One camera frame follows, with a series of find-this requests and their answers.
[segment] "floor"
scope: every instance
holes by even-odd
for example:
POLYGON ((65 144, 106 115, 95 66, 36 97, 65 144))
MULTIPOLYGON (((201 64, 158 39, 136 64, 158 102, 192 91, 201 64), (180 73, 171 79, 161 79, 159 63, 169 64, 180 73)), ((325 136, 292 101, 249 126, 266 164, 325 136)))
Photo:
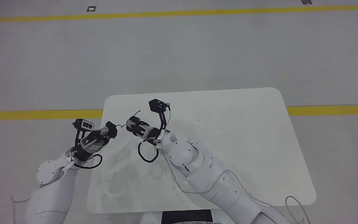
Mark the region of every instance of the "floor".
MULTIPOLYGON (((300 0, 2 0, 0 17, 80 15, 88 6, 97 6, 94 14, 311 7, 300 0)), ((0 22, 0 110, 102 109, 111 95, 254 87, 277 88, 287 106, 358 105, 357 20, 352 10, 0 22)), ((10 195, 29 197, 38 165, 72 146, 72 121, 0 119, 3 223, 12 223, 10 195)), ((99 128, 100 119, 92 121, 99 128)), ((305 206, 311 222, 357 223, 358 117, 291 121, 317 192, 305 206)), ((66 224, 138 223, 141 214, 91 214, 90 177, 79 172, 66 224)), ((25 210, 26 203, 16 206, 17 223, 25 210)))

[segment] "cable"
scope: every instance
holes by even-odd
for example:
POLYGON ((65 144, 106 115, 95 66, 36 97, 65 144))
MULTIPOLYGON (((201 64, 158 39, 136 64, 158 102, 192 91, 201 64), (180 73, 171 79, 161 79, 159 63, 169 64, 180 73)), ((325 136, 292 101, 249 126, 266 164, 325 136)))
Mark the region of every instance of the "cable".
POLYGON ((13 219, 13 224, 16 224, 15 203, 27 202, 27 201, 30 200, 30 199, 27 198, 26 200, 14 200, 13 196, 10 196, 10 198, 11 198, 11 202, 12 202, 12 219, 13 219))
POLYGON ((123 125, 117 124, 116 127, 117 127, 117 126, 120 126, 120 128, 123 128, 124 126, 126 126, 126 124, 123 124, 123 125))
MULTIPOLYGON (((229 172, 231 172, 231 173, 235 176, 236 180, 239 182, 239 184, 240 184, 240 186, 242 187, 242 189, 246 192, 246 194, 247 194, 250 198, 252 198, 252 199, 254 199, 254 200, 256 200, 256 201, 258 201, 258 202, 260 202, 260 203, 262 203, 262 204, 265 204, 265 205, 267 205, 267 206, 269 206, 269 207, 274 208, 280 215, 284 216, 275 206, 273 206, 273 205, 271 205, 271 204, 268 204, 268 203, 266 203, 266 202, 263 202, 263 201, 261 201, 261 200, 255 198, 255 197, 253 197, 253 196, 244 188, 244 186, 242 185, 242 183, 240 182, 240 180, 239 180, 239 178, 236 176, 236 174, 235 174, 234 172, 232 172, 231 170, 225 170, 225 171, 223 171, 223 172, 219 175, 219 177, 217 178, 217 180, 215 181, 215 183, 214 183, 214 184, 209 188, 209 190, 207 190, 207 191, 204 191, 204 192, 187 192, 187 191, 184 191, 184 190, 180 187, 178 181, 176 180, 176 176, 175 176, 175 174, 174 174, 174 172, 173 172, 173 170, 172 170, 172 168, 171 168, 171 166, 170 166, 170 164, 169 164, 168 159, 166 158, 166 156, 164 156, 164 159, 166 160, 166 162, 167 162, 167 164, 168 164, 168 166, 169 166, 169 169, 170 169, 170 171, 171 171, 171 173, 172 173, 174 182, 177 184, 177 186, 179 187, 179 189, 180 189, 183 193, 187 193, 187 194, 206 194, 206 193, 208 193, 209 191, 212 190, 212 188, 215 186, 215 184, 217 184, 217 182, 219 181, 219 179, 221 178, 221 176, 222 176, 223 174, 225 174, 226 172, 227 172, 227 174, 229 174, 229 172)), ((308 221, 308 224, 310 224, 310 220, 309 220, 308 215, 307 215, 305 209, 303 208, 302 204, 301 204, 294 196, 290 196, 290 195, 286 197, 286 199, 285 199, 285 204, 286 204, 286 208, 287 208, 287 210, 289 211, 290 215, 291 215, 292 218, 295 220, 295 223, 293 223, 293 222, 291 222, 291 221, 289 221, 289 222, 290 222, 290 223, 293 223, 293 224, 300 224, 300 223, 304 223, 304 219, 302 219, 301 222, 298 222, 297 219, 293 216, 293 214, 291 213, 291 211, 290 211, 290 209, 289 209, 289 207, 288 207, 288 204, 287 204, 288 198, 293 198, 293 199, 298 203, 298 205, 301 207, 301 209, 303 210, 303 212, 304 212, 304 214, 305 214, 305 216, 306 216, 306 219, 307 219, 307 221, 308 221)))
POLYGON ((154 160, 156 160, 156 159, 158 158, 159 150, 156 148, 156 150, 157 150, 156 156, 155 156, 152 160, 147 160, 146 158, 144 158, 144 157, 142 156, 142 153, 140 152, 140 146, 142 145, 143 142, 146 142, 146 140, 144 140, 144 141, 142 141, 142 142, 140 142, 140 143, 138 144, 138 154, 139 154, 140 158, 142 158, 142 160, 144 160, 145 162, 151 164, 152 162, 154 162, 154 160))
POLYGON ((74 164, 74 166, 79 167, 79 168, 82 168, 82 169, 86 169, 86 170, 92 170, 92 169, 98 167, 98 166, 102 163, 102 160, 103 160, 102 155, 100 155, 100 154, 95 154, 95 155, 93 156, 93 158, 96 157, 96 156, 99 156, 99 157, 101 158, 101 160, 100 160, 100 162, 99 162, 97 165, 95 165, 95 166, 90 166, 90 167, 88 167, 88 166, 81 166, 81 165, 79 165, 79 164, 74 164))
POLYGON ((162 136, 162 138, 161 138, 161 142, 163 142, 163 140, 164 140, 164 136, 165 136, 165 133, 166 133, 166 131, 167 131, 167 127, 168 127, 168 125, 169 125, 170 118, 172 117, 172 110, 170 109, 170 107, 168 107, 168 108, 169 108, 169 119, 168 119, 168 122, 167 122, 166 127, 164 128, 164 133, 163 133, 163 136, 162 136))

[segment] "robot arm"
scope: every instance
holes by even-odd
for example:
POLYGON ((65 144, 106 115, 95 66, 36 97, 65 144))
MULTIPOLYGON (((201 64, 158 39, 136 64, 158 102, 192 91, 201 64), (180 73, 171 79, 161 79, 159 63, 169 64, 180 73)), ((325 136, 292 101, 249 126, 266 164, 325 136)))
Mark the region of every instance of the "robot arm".
POLYGON ((116 126, 111 122, 99 130, 93 130, 93 123, 83 119, 77 119, 73 125, 77 129, 75 146, 57 160, 43 162, 37 170, 40 187, 32 193, 27 206, 28 224, 62 224, 72 203, 78 169, 87 169, 83 165, 117 136, 116 126))
MULTIPOLYGON (((159 100, 152 100, 152 104, 149 104, 153 112, 159 113, 153 106, 153 101, 161 105, 161 113, 165 111, 165 107, 169 107, 159 100)), ((235 174, 198 141, 178 140, 174 133, 166 130, 166 123, 157 129, 135 116, 127 121, 126 126, 135 136, 148 141, 156 149, 161 149, 166 160, 185 177, 195 189, 195 193, 216 204, 235 223, 289 223, 278 211, 256 203, 241 186, 235 174)))

